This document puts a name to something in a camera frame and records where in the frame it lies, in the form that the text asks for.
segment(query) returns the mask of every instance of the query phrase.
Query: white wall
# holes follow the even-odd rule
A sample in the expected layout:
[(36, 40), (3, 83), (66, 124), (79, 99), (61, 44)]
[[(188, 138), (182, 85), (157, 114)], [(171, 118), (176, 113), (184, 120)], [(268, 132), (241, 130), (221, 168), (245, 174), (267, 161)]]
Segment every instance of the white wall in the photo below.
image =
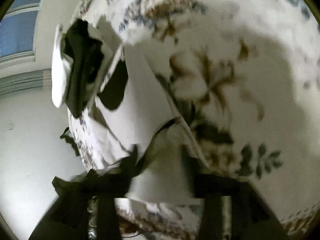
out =
[(51, 68), (54, 32), (57, 24), (69, 26), (71, 16), (80, 0), (42, 0), (35, 31), (35, 62), (0, 69), (0, 78), (33, 70)]
[(54, 107), (48, 88), (0, 98), (0, 213), (20, 240), (29, 238), (56, 198), (54, 176), (84, 172), (59, 138), (67, 126), (67, 109)]

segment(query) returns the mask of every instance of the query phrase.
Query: white fabric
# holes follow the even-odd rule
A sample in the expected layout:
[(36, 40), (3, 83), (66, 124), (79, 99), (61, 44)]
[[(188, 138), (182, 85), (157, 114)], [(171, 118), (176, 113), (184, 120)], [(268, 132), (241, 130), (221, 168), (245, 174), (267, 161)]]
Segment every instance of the white fabric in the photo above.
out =
[(52, 102), (59, 108), (66, 100), (73, 59), (63, 53), (62, 25), (57, 25), (52, 53)]

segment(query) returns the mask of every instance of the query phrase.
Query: wall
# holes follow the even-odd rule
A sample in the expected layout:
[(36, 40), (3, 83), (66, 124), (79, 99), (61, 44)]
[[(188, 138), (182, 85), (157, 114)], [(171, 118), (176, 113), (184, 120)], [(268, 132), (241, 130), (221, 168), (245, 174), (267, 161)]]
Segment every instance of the wall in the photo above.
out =
[(0, 78), (33, 70), (51, 68), (54, 33), (61, 23), (66, 30), (80, 0), (42, 0), (35, 30), (35, 62), (0, 69)]
[(54, 176), (70, 179), (84, 166), (59, 138), (68, 126), (67, 109), (54, 107), (50, 89), (0, 98), (0, 117), (0, 213), (26, 240), (56, 198)]

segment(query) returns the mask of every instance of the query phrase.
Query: white cloth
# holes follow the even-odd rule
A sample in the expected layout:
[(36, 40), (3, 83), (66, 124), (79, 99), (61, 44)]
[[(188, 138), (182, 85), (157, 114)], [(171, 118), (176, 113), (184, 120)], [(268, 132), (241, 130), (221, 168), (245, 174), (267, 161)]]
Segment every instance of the white cloth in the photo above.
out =
[(65, 37), (62, 25), (57, 25), (52, 53), (52, 102), (59, 108), (66, 100), (73, 59), (63, 53)]

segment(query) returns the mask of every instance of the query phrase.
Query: white object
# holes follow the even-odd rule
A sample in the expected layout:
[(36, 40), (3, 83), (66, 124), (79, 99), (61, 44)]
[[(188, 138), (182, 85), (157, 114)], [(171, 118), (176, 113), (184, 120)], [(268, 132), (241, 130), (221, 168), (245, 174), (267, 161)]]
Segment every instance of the white object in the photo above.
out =
[(59, 108), (66, 100), (73, 59), (62, 52), (62, 25), (57, 25), (52, 53), (52, 102)]

